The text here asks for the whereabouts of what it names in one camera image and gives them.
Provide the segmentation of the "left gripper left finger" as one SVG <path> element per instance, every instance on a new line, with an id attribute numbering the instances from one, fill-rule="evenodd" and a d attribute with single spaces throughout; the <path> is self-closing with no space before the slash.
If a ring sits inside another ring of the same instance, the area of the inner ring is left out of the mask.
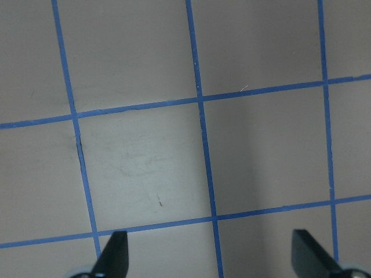
<path id="1" fill-rule="evenodd" d="M 114 232 L 91 270 L 91 277 L 125 278 L 129 269 L 128 234 Z"/>

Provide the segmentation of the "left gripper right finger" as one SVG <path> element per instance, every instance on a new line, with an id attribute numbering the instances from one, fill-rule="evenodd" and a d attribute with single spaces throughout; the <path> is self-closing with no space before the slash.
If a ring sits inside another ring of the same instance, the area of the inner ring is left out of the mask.
<path id="1" fill-rule="evenodd" d="M 337 277 L 343 269 L 305 229 L 294 229 L 291 265 L 297 277 Z"/>

